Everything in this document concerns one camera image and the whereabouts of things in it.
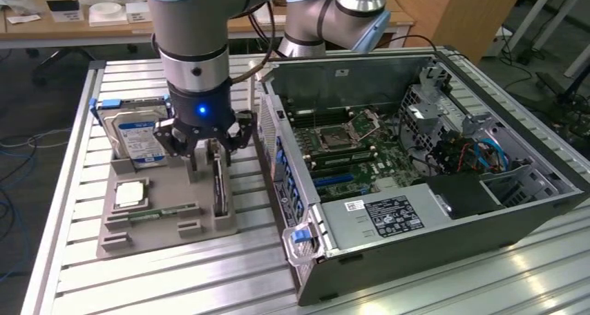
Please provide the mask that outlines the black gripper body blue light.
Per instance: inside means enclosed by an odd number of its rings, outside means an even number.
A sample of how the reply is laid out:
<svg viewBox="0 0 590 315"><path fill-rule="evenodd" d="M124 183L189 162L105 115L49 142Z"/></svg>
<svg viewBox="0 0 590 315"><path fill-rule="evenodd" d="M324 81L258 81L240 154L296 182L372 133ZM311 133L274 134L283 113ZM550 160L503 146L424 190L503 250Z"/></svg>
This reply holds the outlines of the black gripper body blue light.
<svg viewBox="0 0 590 315"><path fill-rule="evenodd" d="M227 137L236 121L231 108L231 79L211 90L183 90L168 82L175 128L187 136Z"/></svg>

